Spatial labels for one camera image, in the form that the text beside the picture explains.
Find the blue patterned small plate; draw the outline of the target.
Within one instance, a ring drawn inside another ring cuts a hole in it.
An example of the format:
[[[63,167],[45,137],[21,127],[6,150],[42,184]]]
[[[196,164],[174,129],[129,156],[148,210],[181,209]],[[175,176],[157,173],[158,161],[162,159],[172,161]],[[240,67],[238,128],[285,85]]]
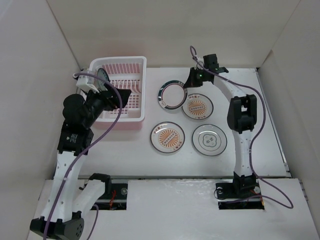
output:
[[[96,74],[99,78],[103,79],[102,80],[97,80],[97,89],[102,92],[102,91],[108,91],[109,90],[109,85],[106,84],[106,82],[110,82],[110,78],[109,75],[107,73],[107,71],[104,68],[99,68],[97,70],[97,74]]]

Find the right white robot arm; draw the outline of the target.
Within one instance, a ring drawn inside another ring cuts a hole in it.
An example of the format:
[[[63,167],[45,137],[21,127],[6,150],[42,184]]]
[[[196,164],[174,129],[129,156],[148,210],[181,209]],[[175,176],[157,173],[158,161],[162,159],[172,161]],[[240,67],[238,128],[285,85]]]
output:
[[[257,177],[251,167],[252,131],[257,123],[257,97],[247,94],[240,84],[220,75],[227,73],[225,67],[219,67],[216,54],[209,54],[201,59],[192,54],[196,66],[190,68],[184,88],[198,88],[204,82],[216,86],[229,102],[227,125],[232,130],[235,146],[235,167],[232,182],[216,185],[220,200],[247,198],[257,185]]]

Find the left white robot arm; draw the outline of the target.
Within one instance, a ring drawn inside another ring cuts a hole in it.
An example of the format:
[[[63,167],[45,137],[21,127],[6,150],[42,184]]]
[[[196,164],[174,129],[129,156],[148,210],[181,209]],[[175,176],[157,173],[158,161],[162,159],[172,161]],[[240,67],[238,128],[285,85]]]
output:
[[[91,129],[103,111],[121,111],[131,90],[107,87],[90,90],[86,97],[72,94],[63,101],[64,122],[57,146],[57,164],[50,195],[41,215],[31,220],[30,231],[43,239],[78,240],[84,231],[84,217],[98,198],[111,195],[112,181],[107,174],[94,173],[76,196],[80,170],[89,149],[96,142]]]

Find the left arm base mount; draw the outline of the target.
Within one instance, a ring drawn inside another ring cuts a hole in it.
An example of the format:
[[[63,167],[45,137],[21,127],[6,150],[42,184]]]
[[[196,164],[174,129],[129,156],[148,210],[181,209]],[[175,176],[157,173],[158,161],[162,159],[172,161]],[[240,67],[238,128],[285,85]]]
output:
[[[95,202],[100,210],[118,211],[127,209],[128,183],[112,183],[110,190],[106,190]]]

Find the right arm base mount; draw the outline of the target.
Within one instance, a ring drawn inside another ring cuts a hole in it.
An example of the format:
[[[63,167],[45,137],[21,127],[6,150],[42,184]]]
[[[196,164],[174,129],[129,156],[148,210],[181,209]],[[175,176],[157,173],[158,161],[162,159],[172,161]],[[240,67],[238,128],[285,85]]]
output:
[[[239,193],[236,193],[231,182],[219,182],[215,184],[214,196],[218,201],[219,210],[265,209],[258,182],[254,187],[242,190]]]

